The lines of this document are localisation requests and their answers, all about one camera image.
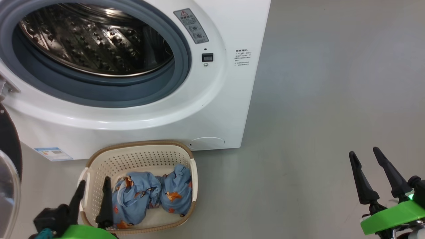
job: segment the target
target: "beige plastic basket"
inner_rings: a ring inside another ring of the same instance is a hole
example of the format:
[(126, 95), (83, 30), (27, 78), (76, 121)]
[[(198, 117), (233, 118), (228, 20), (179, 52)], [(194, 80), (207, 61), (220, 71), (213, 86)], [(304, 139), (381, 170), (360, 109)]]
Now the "beige plastic basket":
[(166, 212), (162, 207), (148, 209), (143, 221), (131, 229), (114, 230), (117, 235), (146, 233), (169, 229), (187, 221), (196, 206), (198, 195), (198, 172), (192, 152), (175, 141), (145, 141), (106, 147), (97, 151), (81, 173), (79, 182), (86, 180), (85, 196), (80, 204), (84, 224), (97, 226), (95, 219), (102, 203), (102, 187), (106, 176), (112, 185), (128, 172), (151, 172), (162, 176), (173, 171), (174, 165), (183, 164), (192, 174), (192, 206), (180, 217)]

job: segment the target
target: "washing machine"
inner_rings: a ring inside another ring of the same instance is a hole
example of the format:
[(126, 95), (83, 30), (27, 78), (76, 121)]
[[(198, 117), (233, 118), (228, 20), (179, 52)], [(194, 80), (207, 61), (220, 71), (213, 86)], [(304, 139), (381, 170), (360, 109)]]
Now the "washing machine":
[(156, 139), (238, 148), (269, 5), (0, 0), (0, 100), (53, 161)]

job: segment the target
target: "instruction label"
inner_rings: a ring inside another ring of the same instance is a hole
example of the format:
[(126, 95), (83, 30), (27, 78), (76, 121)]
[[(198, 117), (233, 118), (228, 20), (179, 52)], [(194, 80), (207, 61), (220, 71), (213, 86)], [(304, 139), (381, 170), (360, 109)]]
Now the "instruction label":
[(175, 11), (174, 14), (180, 22), (186, 27), (195, 44), (209, 42), (207, 34), (198, 22), (198, 19), (190, 9), (182, 9)]
[(235, 62), (234, 62), (235, 66), (249, 65), (250, 60), (251, 60), (251, 51), (247, 49), (236, 50)]
[(50, 161), (62, 161), (73, 159), (59, 148), (35, 148), (35, 150), (44, 157), (48, 158)]

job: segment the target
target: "gray floor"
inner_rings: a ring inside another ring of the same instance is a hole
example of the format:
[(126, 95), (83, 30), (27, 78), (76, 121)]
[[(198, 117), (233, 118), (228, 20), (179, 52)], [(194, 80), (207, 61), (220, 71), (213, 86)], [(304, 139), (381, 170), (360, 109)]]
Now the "gray floor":
[[(200, 192), (183, 226), (134, 238), (368, 238), (348, 152), (391, 205), (379, 146), (406, 178), (425, 168), (425, 1), (275, 0), (242, 148), (196, 152)], [(13, 239), (68, 203), (84, 161), (24, 148)]]

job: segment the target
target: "blue cloth with cartoon print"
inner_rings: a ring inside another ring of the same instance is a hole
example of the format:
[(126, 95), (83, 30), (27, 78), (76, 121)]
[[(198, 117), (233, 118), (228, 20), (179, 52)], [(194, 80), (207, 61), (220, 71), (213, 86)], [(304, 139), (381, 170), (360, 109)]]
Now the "blue cloth with cartoon print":
[(132, 172), (119, 180), (112, 193), (113, 222), (127, 229), (142, 222), (148, 208), (159, 207), (160, 181), (149, 172)]
[(184, 165), (177, 164), (174, 171), (162, 177), (162, 191), (159, 196), (162, 207), (169, 213), (184, 216), (192, 204), (192, 177), (190, 170)]

